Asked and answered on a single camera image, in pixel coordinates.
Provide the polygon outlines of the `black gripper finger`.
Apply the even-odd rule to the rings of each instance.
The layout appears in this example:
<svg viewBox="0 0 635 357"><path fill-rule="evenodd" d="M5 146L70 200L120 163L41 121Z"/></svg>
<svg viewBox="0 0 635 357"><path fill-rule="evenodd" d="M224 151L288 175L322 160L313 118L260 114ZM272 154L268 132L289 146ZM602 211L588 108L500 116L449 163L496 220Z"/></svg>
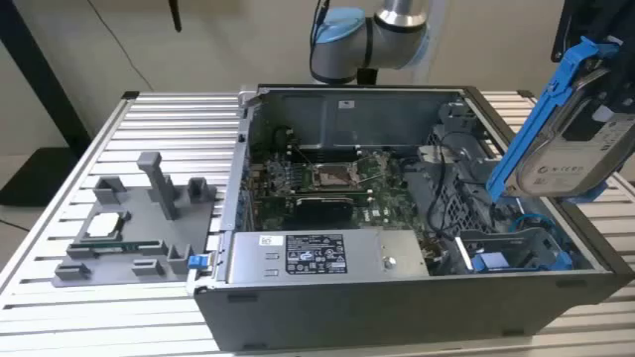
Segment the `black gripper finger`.
<svg viewBox="0 0 635 357"><path fill-rule="evenodd" d="M568 32L577 8L577 0L564 1L552 43L552 62L558 62L561 60L564 52L568 49Z"/></svg>
<svg viewBox="0 0 635 357"><path fill-rule="evenodd" d="M572 109L562 129L566 141L588 141L602 126L592 115L608 97L609 73L609 69L596 69L574 82L569 97Z"/></svg>

